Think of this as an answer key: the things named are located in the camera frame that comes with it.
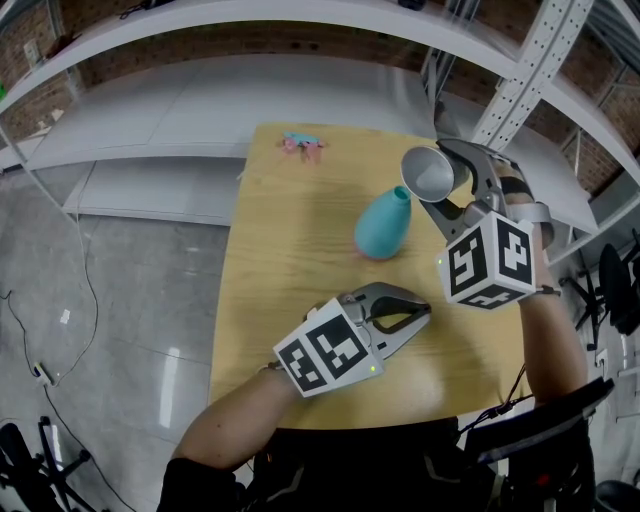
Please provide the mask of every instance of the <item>vase opening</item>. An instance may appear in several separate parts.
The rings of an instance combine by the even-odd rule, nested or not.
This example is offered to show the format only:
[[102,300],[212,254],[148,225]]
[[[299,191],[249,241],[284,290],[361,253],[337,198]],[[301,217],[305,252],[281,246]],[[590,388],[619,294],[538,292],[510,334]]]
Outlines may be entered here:
[[409,202],[409,191],[405,187],[396,187],[393,189],[393,198],[401,203]]

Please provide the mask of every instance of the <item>pink object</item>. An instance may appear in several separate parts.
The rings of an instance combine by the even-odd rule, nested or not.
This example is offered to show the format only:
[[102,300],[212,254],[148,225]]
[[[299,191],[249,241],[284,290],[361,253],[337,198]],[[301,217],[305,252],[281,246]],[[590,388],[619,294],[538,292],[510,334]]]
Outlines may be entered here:
[[319,164],[322,155],[321,146],[319,144],[311,144],[310,142],[303,142],[302,145],[304,146],[304,151],[307,153],[307,158]]
[[307,160],[309,160],[315,164],[319,164],[322,156],[321,150],[324,146],[325,144],[322,141],[297,141],[293,137],[285,137],[282,141],[282,151],[284,151],[288,155],[294,154],[298,150],[298,148],[300,148],[300,160],[302,160],[302,163],[305,163]]
[[296,149],[298,148],[298,144],[296,143],[295,140],[287,138],[284,139],[283,143],[282,143],[282,150],[291,155],[293,153],[295,153]]

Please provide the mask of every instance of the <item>gray tile floor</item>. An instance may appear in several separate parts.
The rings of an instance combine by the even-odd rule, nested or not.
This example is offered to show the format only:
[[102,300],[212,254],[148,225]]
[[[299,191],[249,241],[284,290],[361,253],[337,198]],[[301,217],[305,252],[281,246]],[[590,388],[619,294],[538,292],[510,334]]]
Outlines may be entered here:
[[[86,165],[42,171],[60,199]],[[87,266],[100,305],[92,347],[50,396],[111,483],[138,512],[155,510],[169,457],[206,406],[220,275],[228,228],[108,217],[81,218]],[[29,354],[52,376],[87,343],[94,304],[77,231],[21,173],[0,178],[0,292],[25,324]],[[64,311],[69,320],[62,323]],[[21,331],[0,307],[0,419],[17,418],[30,447],[53,417],[27,370]],[[79,449],[61,432],[63,455]],[[95,468],[74,477],[98,510],[126,510]],[[10,491],[0,504],[24,510]]]

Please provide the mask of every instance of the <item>wrist strap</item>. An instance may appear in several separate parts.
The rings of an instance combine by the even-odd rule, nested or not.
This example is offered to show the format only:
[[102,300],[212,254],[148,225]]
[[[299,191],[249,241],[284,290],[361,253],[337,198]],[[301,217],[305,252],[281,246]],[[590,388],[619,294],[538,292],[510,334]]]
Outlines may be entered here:
[[514,176],[505,176],[500,178],[500,185],[502,186],[502,193],[507,194],[528,194],[529,197],[533,197],[531,189],[522,179]]
[[533,295],[557,295],[560,297],[562,296],[562,290],[560,290],[560,288],[554,288],[553,286],[543,284],[533,293]]
[[551,223],[551,212],[544,203],[525,203],[507,205],[507,216],[515,221],[528,220],[540,224],[542,232],[542,247],[546,249],[554,238],[554,228]]

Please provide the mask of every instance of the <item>floor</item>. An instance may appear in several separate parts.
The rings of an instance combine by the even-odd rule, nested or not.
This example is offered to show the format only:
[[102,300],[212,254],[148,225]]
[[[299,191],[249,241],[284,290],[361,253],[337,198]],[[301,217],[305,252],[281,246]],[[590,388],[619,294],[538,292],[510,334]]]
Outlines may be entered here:
[[[68,166],[42,171],[41,178],[63,199],[87,170],[88,165]],[[153,511],[165,465],[207,403],[228,229],[83,217],[81,232],[100,305],[99,328],[86,355],[50,396],[121,496],[138,512]],[[91,335],[93,299],[77,231],[21,173],[0,178],[0,292],[9,290],[28,332],[32,362],[43,362],[54,378],[64,374]],[[576,297],[565,297],[577,316]],[[580,334],[586,344],[588,329]],[[11,418],[35,447],[39,416],[54,415],[28,373],[21,336],[3,301],[0,421]],[[606,370],[617,380],[590,427],[598,481],[631,481],[640,468],[640,422],[616,422],[620,414],[640,411],[636,377],[616,378],[619,369],[635,365],[638,341],[637,333],[623,340],[605,325],[606,368],[590,364],[591,378]],[[464,415],[461,423],[475,417]],[[66,432],[60,434],[63,459],[70,460],[79,447]],[[248,475],[243,469],[243,477]],[[71,483],[97,510],[126,510],[92,466]],[[0,505],[24,510],[11,490],[0,490]]]

